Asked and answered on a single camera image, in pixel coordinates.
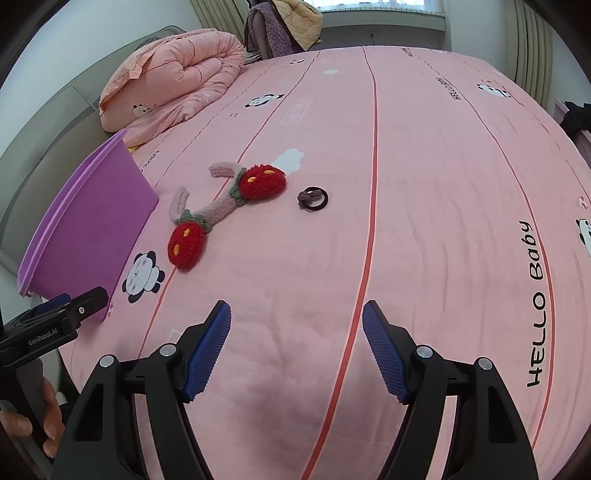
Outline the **purple plastic basin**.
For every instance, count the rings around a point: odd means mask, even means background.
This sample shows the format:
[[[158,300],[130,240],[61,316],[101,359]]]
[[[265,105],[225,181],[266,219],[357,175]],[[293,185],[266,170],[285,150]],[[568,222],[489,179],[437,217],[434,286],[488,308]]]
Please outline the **purple plastic basin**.
[[[95,287],[130,303],[160,289],[152,250],[132,249],[158,203],[118,132],[94,150],[58,192],[17,274],[19,293],[75,298]]]

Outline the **pink strawberry plush headband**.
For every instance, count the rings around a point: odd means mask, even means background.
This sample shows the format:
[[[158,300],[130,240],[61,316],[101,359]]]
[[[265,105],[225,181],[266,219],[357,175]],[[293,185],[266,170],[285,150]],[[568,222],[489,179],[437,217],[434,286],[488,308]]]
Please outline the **pink strawberry plush headband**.
[[[190,270],[200,259],[206,238],[214,225],[249,202],[273,199],[287,189],[287,175],[273,165],[249,168],[231,162],[214,163],[209,167],[214,178],[229,180],[218,198],[204,208],[191,211],[186,207],[189,192],[181,187],[173,196],[169,217],[174,230],[167,244],[167,256],[178,270]]]

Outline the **grey padded headboard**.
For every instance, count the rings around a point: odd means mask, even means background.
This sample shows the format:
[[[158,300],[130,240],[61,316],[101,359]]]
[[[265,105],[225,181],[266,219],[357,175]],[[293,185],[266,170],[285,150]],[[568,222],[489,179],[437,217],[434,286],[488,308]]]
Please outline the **grey padded headboard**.
[[[54,94],[1,156],[1,255],[15,270],[45,211],[80,163],[108,139],[98,103],[135,50],[183,30],[169,25],[103,57]]]

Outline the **pink panda bed sheet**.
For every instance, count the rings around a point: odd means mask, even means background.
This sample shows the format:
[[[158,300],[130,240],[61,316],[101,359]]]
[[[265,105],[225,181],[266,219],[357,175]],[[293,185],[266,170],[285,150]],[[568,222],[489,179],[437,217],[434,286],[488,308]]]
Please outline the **pink panda bed sheet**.
[[[496,365],[541,478],[590,424],[590,171],[553,118],[487,62],[420,48],[324,50],[245,68],[224,96],[135,151],[159,202],[132,252],[165,278],[62,351],[146,356],[218,300],[231,329],[188,405],[217,479],[374,479],[405,409],[363,334],[369,300],[442,356]],[[173,196],[207,206],[209,167],[273,165],[287,189],[168,260]]]

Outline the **pink folded quilt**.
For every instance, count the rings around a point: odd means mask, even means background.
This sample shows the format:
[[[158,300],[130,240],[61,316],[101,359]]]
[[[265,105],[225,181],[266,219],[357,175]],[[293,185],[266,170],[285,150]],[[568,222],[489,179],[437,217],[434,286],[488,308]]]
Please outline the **pink folded quilt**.
[[[220,99],[245,65],[235,35],[200,29],[153,41],[111,75],[98,103],[101,127],[141,146]]]

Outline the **chair with draped clothes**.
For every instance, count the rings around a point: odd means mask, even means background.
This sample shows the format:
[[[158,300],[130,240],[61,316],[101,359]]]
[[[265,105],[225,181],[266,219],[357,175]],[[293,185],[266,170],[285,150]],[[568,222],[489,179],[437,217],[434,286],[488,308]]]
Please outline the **chair with draped clothes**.
[[[262,59],[307,52],[321,41],[322,12],[306,1],[249,1],[245,49]]]

